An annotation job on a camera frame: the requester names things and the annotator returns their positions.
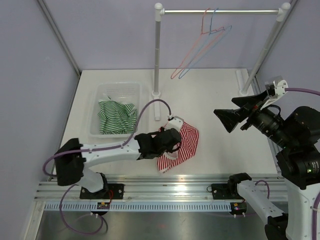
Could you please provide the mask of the red striped tank top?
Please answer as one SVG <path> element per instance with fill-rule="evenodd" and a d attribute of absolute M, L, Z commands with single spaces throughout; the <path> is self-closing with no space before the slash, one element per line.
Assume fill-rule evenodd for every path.
<path fill-rule="evenodd" d="M 165 173 L 195 156 L 199 142 L 198 129 L 184 122 L 180 128 L 180 134 L 181 148 L 170 154 L 165 153 L 157 159 L 156 165 L 159 172 Z"/>

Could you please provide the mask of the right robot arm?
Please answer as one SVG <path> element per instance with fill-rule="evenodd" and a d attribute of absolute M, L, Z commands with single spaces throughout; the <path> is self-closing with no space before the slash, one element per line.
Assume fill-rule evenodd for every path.
<path fill-rule="evenodd" d="M 226 191 L 246 201 L 264 223 L 269 240 L 317 240 L 320 237 L 320 113 L 300 106 L 287 118 L 273 113 L 279 94 L 264 91 L 235 97 L 237 109 L 215 109 L 228 132 L 256 128 L 280 147 L 277 164 L 287 188 L 288 212 L 277 208 L 247 173 L 231 175 Z"/>

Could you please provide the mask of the green striped tank top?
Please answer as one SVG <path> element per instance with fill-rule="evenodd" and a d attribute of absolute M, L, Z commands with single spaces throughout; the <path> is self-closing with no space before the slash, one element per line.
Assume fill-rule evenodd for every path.
<path fill-rule="evenodd" d="M 138 120 L 138 109 L 133 103 L 118 102 L 109 97 L 98 101 L 99 133 L 102 135 L 131 134 Z"/>

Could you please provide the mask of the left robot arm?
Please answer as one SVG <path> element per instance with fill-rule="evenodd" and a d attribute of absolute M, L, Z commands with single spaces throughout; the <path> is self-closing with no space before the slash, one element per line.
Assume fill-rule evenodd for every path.
<path fill-rule="evenodd" d="M 154 159 L 176 152 L 181 145 L 182 137 L 174 128 L 141 133 L 115 146 L 98 144 L 92 148 L 81 144 L 78 138 L 72 138 L 54 157 L 57 184 L 61 187 L 80 186 L 84 191 L 81 199 L 109 199 L 111 189 L 105 174 L 94 172 L 91 167 L 117 161 Z"/>

